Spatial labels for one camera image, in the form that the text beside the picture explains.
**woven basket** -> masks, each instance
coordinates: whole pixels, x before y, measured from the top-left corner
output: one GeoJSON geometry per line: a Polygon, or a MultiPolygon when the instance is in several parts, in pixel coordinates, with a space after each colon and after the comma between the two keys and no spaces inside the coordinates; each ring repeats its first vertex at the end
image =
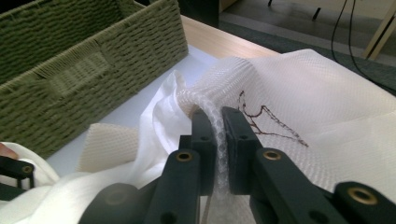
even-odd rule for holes
{"type": "Polygon", "coordinates": [[[188,53],[176,0],[41,0],[0,15],[0,141],[47,158],[188,53]]]}

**white cloth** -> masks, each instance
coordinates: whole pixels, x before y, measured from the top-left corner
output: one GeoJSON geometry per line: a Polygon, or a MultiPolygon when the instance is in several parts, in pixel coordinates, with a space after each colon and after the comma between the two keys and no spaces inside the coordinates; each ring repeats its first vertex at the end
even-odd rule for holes
{"type": "MultiPolygon", "coordinates": [[[[252,223],[246,198],[227,193],[219,113],[224,105],[243,110],[257,124],[253,130],[262,144],[285,151],[315,184],[331,190],[339,181],[355,180],[396,201],[395,98],[314,51],[301,50],[220,60],[190,88],[174,72],[141,116],[135,161],[110,169],[114,164],[96,166],[94,174],[76,173],[30,190],[0,209],[0,223],[78,223],[102,188],[116,182],[143,187],[161,174],[179,136],[191,133],[186,114],[197,106],[209,116],[219,144],[217,189],[208,222],[252,223]]],[[[131,132],[106,147],[136,149],[120,147],[135,138],[131,132]]]]}

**screw hole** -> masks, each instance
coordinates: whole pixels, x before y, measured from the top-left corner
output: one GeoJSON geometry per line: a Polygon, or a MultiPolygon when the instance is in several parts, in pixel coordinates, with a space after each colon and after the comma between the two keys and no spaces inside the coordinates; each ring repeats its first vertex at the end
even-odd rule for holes
{"type": "Polygon", "coordinates": [[[192,155],[190,152],[180,152],[176,155],[178,161],[190,161],[192,160],[192,155]]]}
{"type": "Polygon", "coordinates": [[[347,190],[347,193],[353,200],[359,203],[364,203],[368,205],[374,205],[378,203],[378,199],[375,197],[375,195],[367,189],[350,188],[347,190]]]}
{"type": "Polygon", "coordinates": [[[177,216],[174,213],[167,212],[161,215],[162,224],[174,224],[177,222],[177,216]]]}
{"type": "Polygon", "coordinates": [[[262,155],[264,156],[265,159],[270,161],[277,161],[280,160],[281,158],[280,154],[274,151],[266,151],[262,155]]]}
{"type": "Polygon", "coordinates": [[[319,211],[310,211],[309,217],[311,217],[311,219],[314,220],[316,223],[329,223],[329,219],[326,217],[326,215],[319,211]]]}

